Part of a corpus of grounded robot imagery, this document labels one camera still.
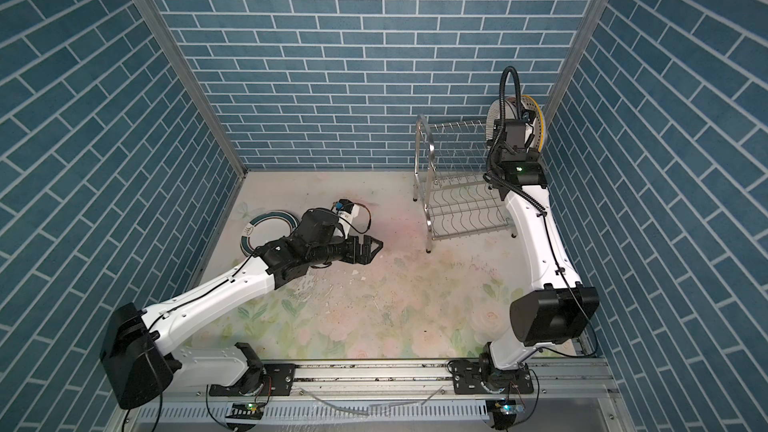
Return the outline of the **white plate black striped rim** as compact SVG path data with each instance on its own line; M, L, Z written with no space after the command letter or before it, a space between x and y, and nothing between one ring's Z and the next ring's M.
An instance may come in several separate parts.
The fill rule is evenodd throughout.
M491 146L492 141L494 140L496 122L500 119L500 115L501 115L501 102L499 99L496 99L489 106L487 116L486 116L485 139L486 139L486 145L488 147Z

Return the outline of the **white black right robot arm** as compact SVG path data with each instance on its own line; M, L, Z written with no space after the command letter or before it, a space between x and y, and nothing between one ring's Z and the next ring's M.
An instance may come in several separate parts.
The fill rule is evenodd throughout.
M599 306L597 290L582 283L553 218L549 184L533 146L543 132L541 120L491 119L487 124L484 178L498 191L522 241L530 287L511 302L509 328L483 348L478 360L447 363L458 395L530 393L528 360L579 337Z

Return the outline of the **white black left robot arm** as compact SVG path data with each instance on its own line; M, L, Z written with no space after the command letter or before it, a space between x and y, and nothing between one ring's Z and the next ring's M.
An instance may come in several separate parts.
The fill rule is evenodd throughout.
M367 265L382 250L368 235L307 243L282 237L195 289L165 302L137 308L127 303L109 318L99 354L118 405L137 409L171 388L217 386L230 395L262 392L268 382L262 360L244 342L221 351L191 353L181 346L196 332L243 303L334 261Z

